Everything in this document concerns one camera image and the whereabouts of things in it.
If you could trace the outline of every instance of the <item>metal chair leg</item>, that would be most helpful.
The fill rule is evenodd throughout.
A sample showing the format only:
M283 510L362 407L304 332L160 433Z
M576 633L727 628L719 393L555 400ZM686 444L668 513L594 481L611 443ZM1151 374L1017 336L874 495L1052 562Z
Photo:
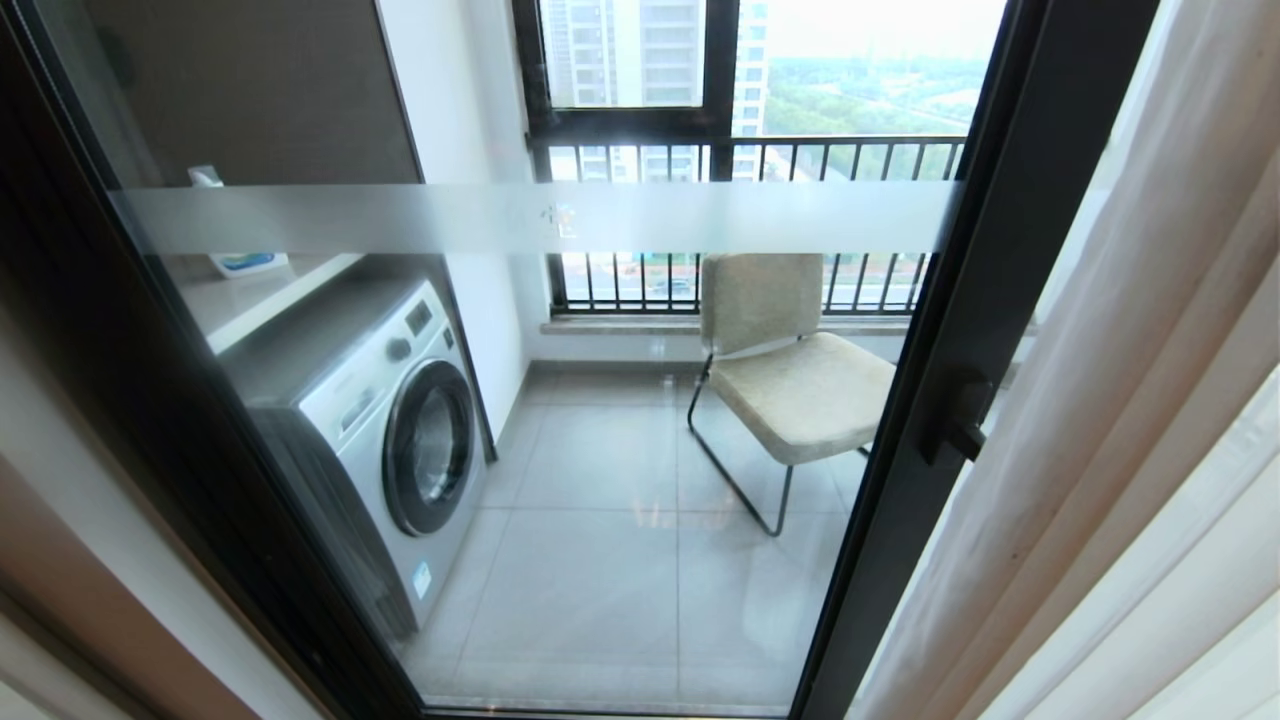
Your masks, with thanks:
M724 469L724 465L721 464L719 457L716 457L716 452L712 451L710 446L707 445L707 441L703 439L701 433L699 433L698 428L694 427L694 407L698 405L698 396L700 396L703 392L703 384L707 382L707 377L710 373L710 368L712 368L712 357L707 357L707 364L703 365L703 372L700 375L698 375L698 384L694 386L694 398L689 404L689 414L685 416L685 419L689 423L689 429L690 432L694 433L694 439L696 439L698 445L701 446L703 452L705 452L707 456L710 457L712 464L716 465L717 470L719 470L721 477L724 478L726 482L728 482L728 487L733 488L733 493L737 495L737 498L741 500L742 505L746 506L746 510L748 512L751 514L751 518L755 518L755 521L760 525L762 529L764 529L764 534L769 536L771 538L776 538L780 534L782 534L782 523L787 519L787 498L791 496L791 471L795 470L795 465L787 465L786 479L782 483L782 503L778 506L778 521L777 525L769 528L768 523L765 523L764 518L760 515L760 511L755 509L755 505L751 503L751 500L748 498L746 493L742 492L742 488L739 487L737 482L733 479L733 475L731 475L730 471Z

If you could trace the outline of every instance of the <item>white curtain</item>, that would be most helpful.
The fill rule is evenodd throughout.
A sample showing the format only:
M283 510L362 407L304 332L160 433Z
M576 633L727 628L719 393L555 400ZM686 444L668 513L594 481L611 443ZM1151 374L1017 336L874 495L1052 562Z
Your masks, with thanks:
M1249 413L1276 411L1277 143L1280 3L1184 0L1080 264L851 717L1274 707L1276 434ZM1262 438L1247 459L1233 424Z

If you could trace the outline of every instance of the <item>sky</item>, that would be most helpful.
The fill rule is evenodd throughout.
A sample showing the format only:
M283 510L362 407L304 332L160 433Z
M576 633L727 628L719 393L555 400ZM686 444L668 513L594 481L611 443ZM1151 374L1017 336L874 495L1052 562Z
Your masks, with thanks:
M982 59L1004 9L1004 0L769 0L769 54Z

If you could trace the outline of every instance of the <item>door handle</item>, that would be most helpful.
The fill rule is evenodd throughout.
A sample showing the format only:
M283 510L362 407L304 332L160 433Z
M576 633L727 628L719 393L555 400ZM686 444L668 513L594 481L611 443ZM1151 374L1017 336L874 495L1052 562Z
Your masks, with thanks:
M982 420L991 409L995 384L977 370L952 374L943 400L920 446L924 461L937 468L957 466L964 460L975 461L987 436Z

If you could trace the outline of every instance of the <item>glass door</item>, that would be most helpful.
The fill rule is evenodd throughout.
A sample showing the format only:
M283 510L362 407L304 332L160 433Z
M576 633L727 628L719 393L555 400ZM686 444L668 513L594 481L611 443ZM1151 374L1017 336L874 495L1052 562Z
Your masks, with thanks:
M339 715L838 717L1155 3L1057 5L5 3L5 301Z

